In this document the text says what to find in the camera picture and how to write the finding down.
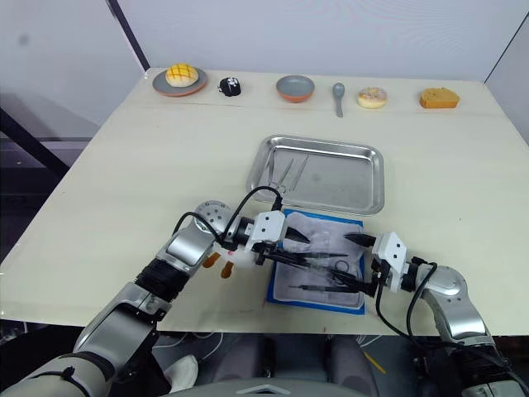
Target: spoon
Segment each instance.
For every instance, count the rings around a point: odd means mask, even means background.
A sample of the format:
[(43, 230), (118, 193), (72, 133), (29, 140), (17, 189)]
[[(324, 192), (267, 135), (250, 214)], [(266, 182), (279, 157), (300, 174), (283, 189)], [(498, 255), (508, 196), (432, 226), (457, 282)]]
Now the spoon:
[(336, 100), (336, 115), (338, 117), (344, 117), (344, 113), (341, 111), (341, 99), (344, 97), (346, 87), (342, 83), (336, 83), (332, 86), (332, 95)]

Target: table surface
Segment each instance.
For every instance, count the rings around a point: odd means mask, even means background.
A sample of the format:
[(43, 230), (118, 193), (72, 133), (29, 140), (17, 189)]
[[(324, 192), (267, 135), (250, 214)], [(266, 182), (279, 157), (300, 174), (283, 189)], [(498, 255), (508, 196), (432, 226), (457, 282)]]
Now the table surface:
[[(339, 216), (361, 219), (371, 234), (396, 231), (411, 254), (456, 268), (491, 333), (529, 333), (529, 148), (483, 84), (311, 76), (315, 93), (293, 104), (275, 91), (279, 74), (213, 70), (202, 91), (162, 97), (151, 87), (161, 70), (150, 69), (108, 118), (2, 263), (3, 318), (85, 325), (149, 263), (182, 213), (207, 199), (234, 208), (258, 145), (287, 134), (377, 148), (384, 208)], [(242, 95), (217, 91), (229, 75)], [(331, 97), (337, 81), (346, 87), (343, 118)], [(388, 104), (359, 108), (355, 95), (365, 86), (384, 87)], [(420, 92), (441, 86), (461, 96), (458, 108), (421, 108)], [(245, 213), (268, 207), (252, 201)], [(230, 279), (221, 268), (201, 269), (160, 329), (391, 333), (372, 299), (365, 316), (269, 304), (271, 264), (252, 265), (237, 252)], [(384, 315), (404, 328), (411, 295), (384, 296)], [(424, 303), (413, 324), (417, 334), (436, 333)]]

